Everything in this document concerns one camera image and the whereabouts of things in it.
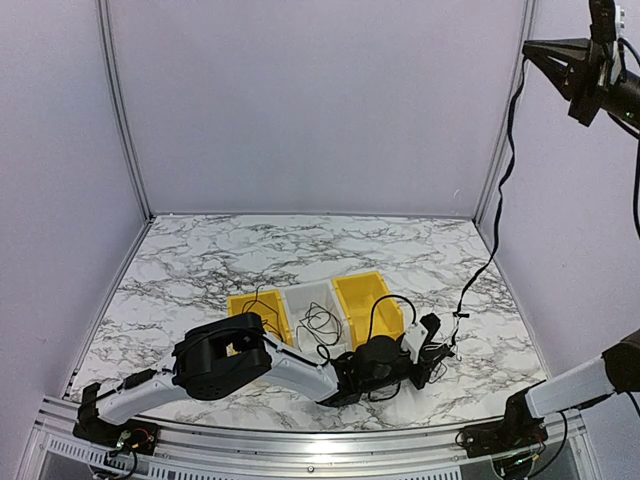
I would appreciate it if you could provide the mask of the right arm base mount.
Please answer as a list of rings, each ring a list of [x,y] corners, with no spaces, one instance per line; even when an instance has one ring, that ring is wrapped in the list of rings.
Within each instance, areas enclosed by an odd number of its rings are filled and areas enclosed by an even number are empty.
[[[527,387],[511,395],[500,420],[485,421],[461,428],[455,443],[469,458],[496,455],[541,444],[548,439],[542,418],[534,417],[527,405]]]

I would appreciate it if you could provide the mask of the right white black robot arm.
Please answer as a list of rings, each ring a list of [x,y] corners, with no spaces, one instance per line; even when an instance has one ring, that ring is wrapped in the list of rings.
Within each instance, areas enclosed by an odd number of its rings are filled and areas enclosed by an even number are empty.
[[[634,140],[639,139],[639,76],[624,54],[639,52],[618,38],[528,40],[522,53],[570,103],[569,115],[584,126],[603,110]],[[595,358],[508,398],[495,438],[515,448],[550,414],[584,409],[613,394],[639,390],[639,332],[634,331]]]

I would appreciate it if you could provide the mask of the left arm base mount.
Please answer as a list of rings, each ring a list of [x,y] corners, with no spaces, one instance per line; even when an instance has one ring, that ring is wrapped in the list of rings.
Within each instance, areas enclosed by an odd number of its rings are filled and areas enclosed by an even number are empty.
[[[73,435],[93,444],[122,451],[126,447],[142,455],[152,455],[155,451],[159,425],[152,422],[130,419],[122,425],[114,425],[99,418],[98,402],[120,392],[120,387],[102,391],[95,382],[82,391],[81,403],[77,409]]]

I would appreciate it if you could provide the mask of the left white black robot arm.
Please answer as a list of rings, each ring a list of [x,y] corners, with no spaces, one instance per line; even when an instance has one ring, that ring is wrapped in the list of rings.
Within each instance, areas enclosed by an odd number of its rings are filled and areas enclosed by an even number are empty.
[[[188,331],[168,356],[115,387],[85,387],[73,434],[116,445],[127,430],[151,430],[135,421],[140,413],[188,398],[224,399],[258,379],[330,408],[356,404],[405,380],[421,390],[454,355],[450,345],[434,342],[439,327],[439,318],[429,314],[398,338],[376,335],[336,358],[314,359],[267,332],[258,314],[235,315]]]

